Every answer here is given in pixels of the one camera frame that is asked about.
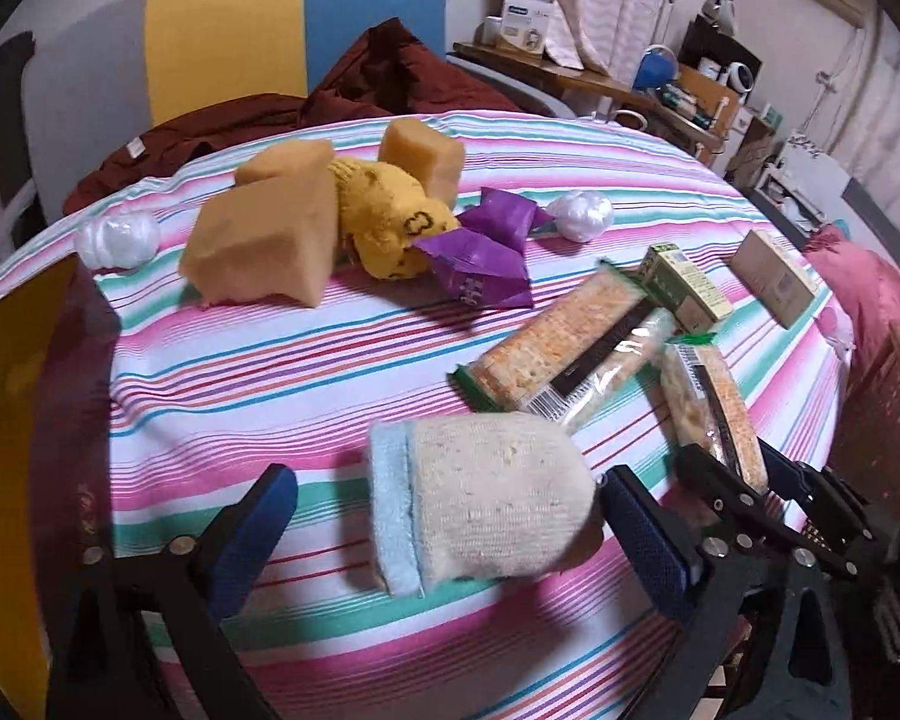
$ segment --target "screw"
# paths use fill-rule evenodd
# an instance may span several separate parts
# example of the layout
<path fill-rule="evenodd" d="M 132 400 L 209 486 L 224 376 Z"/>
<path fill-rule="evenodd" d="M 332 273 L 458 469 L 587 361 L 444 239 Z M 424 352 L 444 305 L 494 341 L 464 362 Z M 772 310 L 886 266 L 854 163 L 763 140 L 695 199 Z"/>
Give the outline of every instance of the screw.
<path fill-rule="evenodd" d="M 817 557 L 809 549 L 803 547 L 794 549 L 794 560 L 805 568 L 813 568 L 817 564 Z"/>
<path fill-rule="evenodd" d="M 83 564 L 84 565 L 96 565 L 101 560 L 103 560 L 103 548 L 101 547 L 87 547 L 83 551 Z"/>
<path fill-rule="evenodd" d="M 192 536 L 177 536 L 170 542 L 170 552 L 175 555 L 189 555 L 197 546 L 197 540 Z"/>
<path fill-rule="evenodd" d="M 726 557 L 730 553 L 730 547 L 722 538 L 708 536 L 703 540 L 703 552 L 711 557 Z"/>

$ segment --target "tablecloth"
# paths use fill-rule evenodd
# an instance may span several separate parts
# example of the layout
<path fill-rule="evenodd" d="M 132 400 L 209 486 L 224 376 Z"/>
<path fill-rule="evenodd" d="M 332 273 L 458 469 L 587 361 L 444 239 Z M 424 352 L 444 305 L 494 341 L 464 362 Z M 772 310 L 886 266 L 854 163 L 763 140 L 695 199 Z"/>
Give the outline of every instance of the tablecloth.
<path fill-rule="evenodd" d="M 267 464 L 290 466 L 299 508 L 244 610 L 223 623 L 242 662 L 285 717 L 567 718 L 620 712 L 670 641 L 613 539 L 580 568 L 541 581 L 455 581 L 423 598 L 376 589 L 367 466 L 374 420 L 465 413 L 446 375 L 474 360 L 589 274 L 599 257 L 636 266 L 648 245 L 678 244 L 734 307 L 717 336 L 757 432 L 791 458 L 826 460 L 844 369 L 813 316 L 790 330 L 727 269 L 751 229 L 792 247 L 746 199 L 656 138 L 616 125 L 521 114 L 424 117 L 466 143 L 461 206 L 481 186 L 546 204 L 570 188 L 606 191 L 615 223 L 576 245 L 544 233 L 527 247 L 533 310 L 478 312 L 429 277 L 377 282 L 338 269 L 319 309 L 202 309 L 176 263 L 207 196 L 282 138 L 330 138 L 372 158 L 386 119 L 279 136 L 146 179 L 65 218 L 0 267 L 0 295 L 71 250 L 93 215 L 148 209 L 162 242 L 151 264 L 97 278 L 122 322 L 112 374 L 115 547 L 155 551 L 199 533 Z M 651 367 L 574 437 L 595 475 L 627 463 L 663 495 L 671 418 Z M 788 512 L 787 517 L 799 517 Z M 188 716 L 189 685 L 158 617 L 149 633 Z"/>

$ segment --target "purple wrapper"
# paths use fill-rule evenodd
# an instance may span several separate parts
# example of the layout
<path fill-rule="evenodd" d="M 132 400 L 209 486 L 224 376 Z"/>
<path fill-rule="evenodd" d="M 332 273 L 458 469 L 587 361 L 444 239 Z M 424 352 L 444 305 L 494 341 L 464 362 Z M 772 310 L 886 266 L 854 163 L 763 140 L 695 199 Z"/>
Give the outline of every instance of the purple wrapper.
<path fill-rule="evenodd" d="M 413 245 L 452 298 L 477 307 L 533 307 L 523 256 L 486 235 L 461 227 Z"/>
<path fill-rule="evenodd" d="M 457 219 L 468 230 L 482 233 L 520 254 L 530 230 L 553 221 L 552 215 L 528 197 L 490 187 L 481 189 L 480 205 L 467 208 Z"/>

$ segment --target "orange sponge block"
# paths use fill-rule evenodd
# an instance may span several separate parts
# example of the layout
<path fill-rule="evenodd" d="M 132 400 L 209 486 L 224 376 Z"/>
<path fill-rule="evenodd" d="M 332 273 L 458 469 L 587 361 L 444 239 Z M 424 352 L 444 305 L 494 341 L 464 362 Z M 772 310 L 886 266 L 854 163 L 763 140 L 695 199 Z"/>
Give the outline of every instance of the orange sponge block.
<path fill-rule="evenodd" d="M 311 166 L 210 197 L 180 257 L 207 303 L 287 295 L 316 307 L 337 245 L 333 173 Z"/>
<path fill-rule="evenodd" d="M 430 129 L 418 119 L 394 119 L 386 128 L 377 159 L 413 175 L 428 197 L 450 209 L 457 204 L 466 159 L 463 141 Z"/>
<path fill-rule="evenodd" d="M 237 167 L 233 180 L 240 187 L 279 175 L 296 175 L 317 165 L 326 167 L 331 159 L 333 143 L 330 141 L 284 141 L 265 148 Z"/>

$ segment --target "dark red blanket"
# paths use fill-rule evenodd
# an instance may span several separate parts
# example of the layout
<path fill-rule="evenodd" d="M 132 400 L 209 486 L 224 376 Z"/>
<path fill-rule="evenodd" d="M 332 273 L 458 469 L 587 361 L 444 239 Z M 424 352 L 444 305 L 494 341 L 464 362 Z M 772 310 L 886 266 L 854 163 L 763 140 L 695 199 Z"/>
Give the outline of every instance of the dark red blanket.
<path fill-rule="evenodd" d="M 286 95 L 228 100 L 144 133 L 146 151 L 135 160 L 118 148 L 77 184 L 63 212 L 72 214 L 141 178 L 173 175 L 197 157 L 258 138 L 354 119 L 481 108 L 520 110 L 431 52 L 399 19 L 390 19 L 364 32 L 306 100 Z"/>

